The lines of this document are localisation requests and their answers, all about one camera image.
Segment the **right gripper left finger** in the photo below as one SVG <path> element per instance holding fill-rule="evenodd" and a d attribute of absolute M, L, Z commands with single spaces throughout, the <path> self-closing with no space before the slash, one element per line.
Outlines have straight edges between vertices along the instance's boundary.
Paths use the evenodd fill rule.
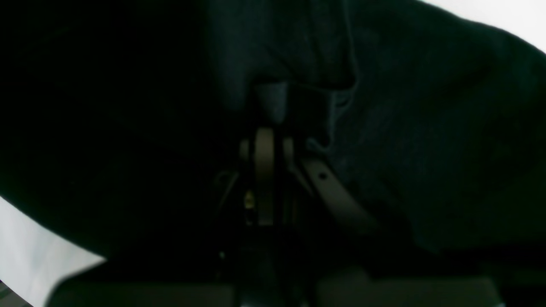
<path fill-rule="evenodd" d="M 276 138 L 240 144 L 237 169 L 219 173 L 207 223 L 183 239 L 154 235 L 64 280 L 49 307 L 273 307 L 276 304 Z"/>

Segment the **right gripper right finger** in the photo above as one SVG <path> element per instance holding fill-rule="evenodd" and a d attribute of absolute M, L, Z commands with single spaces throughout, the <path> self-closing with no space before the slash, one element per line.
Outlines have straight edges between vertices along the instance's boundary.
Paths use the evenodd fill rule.
<path fill-rule="evenodd" d="M 292 138 L 275 146 L 281 218 L 303 244 L 310 307 L 499 306 L 489 278 L 444 272 L 380 226 L 324 161 Z"/>

